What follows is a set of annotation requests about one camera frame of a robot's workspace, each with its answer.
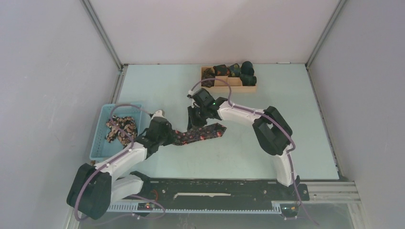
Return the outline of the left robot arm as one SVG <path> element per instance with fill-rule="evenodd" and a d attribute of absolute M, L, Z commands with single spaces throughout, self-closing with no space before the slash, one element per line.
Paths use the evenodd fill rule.
<path fill-rule="evenodd" d="M 170 145 L 173 141 L 171 123 L 163 110 L 157 110 L 152 114 L 144 136 L 138 136 L 122 151 L 101 163 L 81 165 L 66 200 L 74 209 L 75 219 L 79 222 L 88 218 L 99 219 L 111 203 L 131 195 L 147 198 L 151 192 L 149 183 L 136 175 L 121 176 L 156 153 L 160 146 Z"/>

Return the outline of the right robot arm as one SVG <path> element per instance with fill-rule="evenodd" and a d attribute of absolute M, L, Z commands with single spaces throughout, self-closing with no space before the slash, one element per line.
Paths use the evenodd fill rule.
<path fill-rule="evenodd" d="M 263 110 L 241 106 L 228 98 L 215 99 L 204 88 L 190 90 L 187 96 L 192 101 L 188 107 L 189 127 L 202 127 L 208 119 L 252 127 L 262 150 L 273 157 L 279 196 L 291 199 L 296 195 L 298 176 L 290 155 L 296 145 L 291 137 L 292 129 L 275 107 L 269 106 Z"/>

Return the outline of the dark floral rose tie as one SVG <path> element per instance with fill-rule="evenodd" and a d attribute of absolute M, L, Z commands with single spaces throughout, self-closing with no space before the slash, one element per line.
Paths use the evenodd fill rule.
<path fill-rule="evenodd" d="M 184 146 L 199 141 L 210 140 L 214 138 L 222 137 L 227 130 L 222 124 L 215 123 L 203 127 L 191 128 L 186 132 L 180 132 L 178 130 L 174 131 L 174 142 L 175 146 Z"/>

